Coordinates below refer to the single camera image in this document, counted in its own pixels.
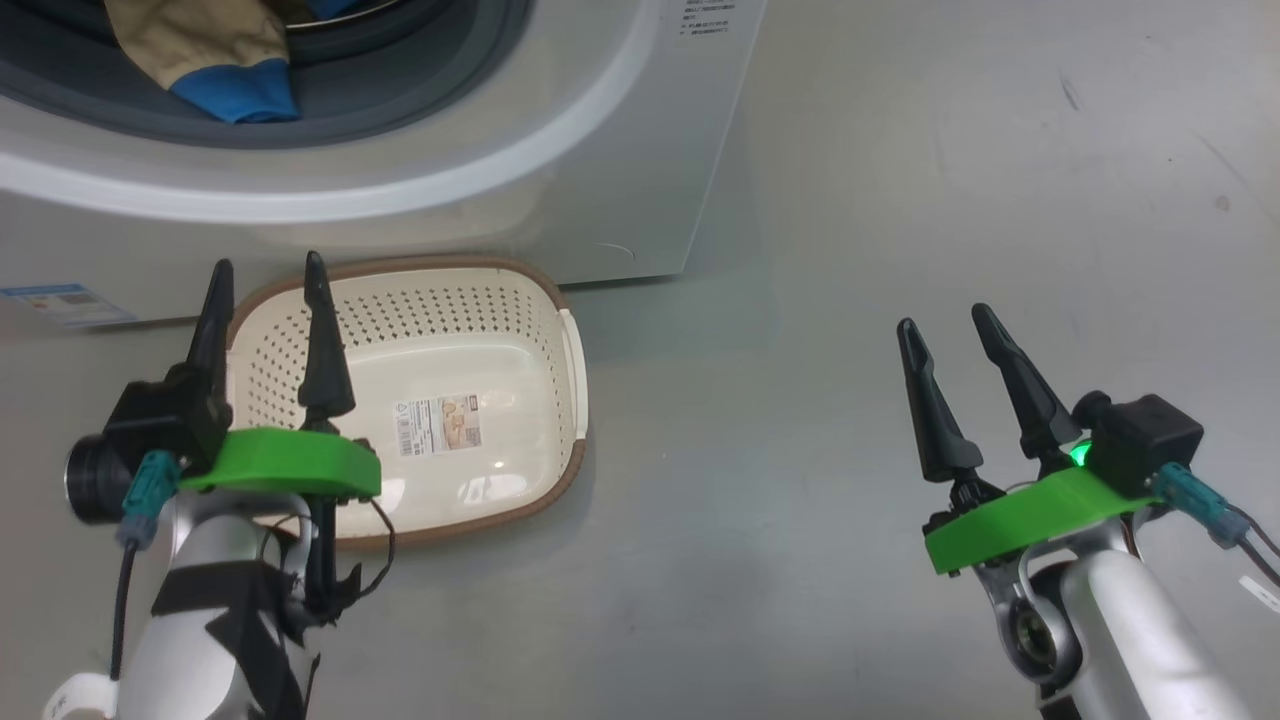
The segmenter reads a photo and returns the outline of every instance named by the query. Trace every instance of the basket handle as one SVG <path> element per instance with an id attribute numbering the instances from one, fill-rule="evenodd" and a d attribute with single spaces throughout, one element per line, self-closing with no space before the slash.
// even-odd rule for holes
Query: basket handle
<path id="1" fill-rule="evenodd" d="M 586 437 L 586 357 L 582 355 L 582 336 L 577 332 L 577 320 L 567 307 L 559 311 L 561 334 L 564 340 L 564 359 L 568 361 L 568 374 L 572 380 L 570 398 L 573 401 L 575 437 Z"/>

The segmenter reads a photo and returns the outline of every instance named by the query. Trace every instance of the beige cloth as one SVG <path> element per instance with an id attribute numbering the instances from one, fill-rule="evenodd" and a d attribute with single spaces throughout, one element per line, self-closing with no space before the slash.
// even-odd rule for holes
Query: beige cloth
<path id="1" fill-rule="evenodd" d="M 289 59 L 284 24 L 260 0 L 106 0 L 124 54 L 160 87 L 214 65 Z"/>

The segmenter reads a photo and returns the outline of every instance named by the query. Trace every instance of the perforated holes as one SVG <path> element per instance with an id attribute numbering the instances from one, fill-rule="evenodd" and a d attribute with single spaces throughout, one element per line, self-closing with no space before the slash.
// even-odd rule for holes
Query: perforated holes
<path id="1" fill-rule="evenodd" d="M 552 380 L 553 418 L 558 424 L 559 460 L 568 461 L 575 437 L 568 364 L 561 342 L 561 323 L 554 305 L 527 279 L 511 274 L 484 274 L 439 283 L 444 274 L 422 273 L 375 283 L 358 279 L 333 286 L 338 327 L 344 346 L 365 348 L 387 342 L 406 342 L 433 336 L 497 333 L 520 336 L 547 364 Z M 241 396 L 247 407 L 237 407 L 239 423 L 294 428 L 302 419 L 297 404 L 298 384 L 306 370 L 307 333 L 311 314 L 301 291 L 289 296 L 296 306 L 270 311 L 270 328 L 248 355 L 251 363 L 234 368 L 239 383 L 248 378 Z M 250 341 L 244 337 L 241 342 Z"/>

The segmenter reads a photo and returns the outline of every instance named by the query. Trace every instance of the blue cloth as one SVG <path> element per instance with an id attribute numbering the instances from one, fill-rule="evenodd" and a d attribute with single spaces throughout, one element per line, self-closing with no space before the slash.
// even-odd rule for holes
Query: blue cloth
<path id="1" fill-rule="evenodd" d="M 228 123 L 298 119 L 298 106 L 289 88 L 289 64 L 282 58 L 248 68 L 201 68 L 178 78 L 169 92 Z"/>
<path id="2" fill-rule="evenodd" d="M 307 0 L 307 8 L 311 9 L 311 14 L 316 19 L 332 20 L 338 15 L 343 14 L 347 8 L 355 5 L 358 0 Z"/>

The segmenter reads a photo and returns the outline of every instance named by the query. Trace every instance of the teal connector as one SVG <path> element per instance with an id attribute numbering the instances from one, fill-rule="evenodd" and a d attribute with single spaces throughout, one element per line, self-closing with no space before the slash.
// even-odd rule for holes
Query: teal connector
<path id="1" fill-rule="evenodd" d="M 1213 542 L 1224 548 L 1235 547 L 1249 532 L 1249 523 L 1231 510 L 1225 497 L 1178 462 L 1160 466 L 1151 491 L 1169 506 L 1204 525 Z"/>
<path id="2" fill-rule="evenodd" d="M 137 474 L 133 475 L 133 484 L 124 496 L 124 519 L 115 529 L 115 541 L 122 547 L 128 547 L 131 542 L 137 543 L 138 550 L 151 547 L 151 541 L 156 537 L 160 510 L 178 493 L 180 478 L 182 468 L 172 452 L 152 450 L 142 459 Z"/>

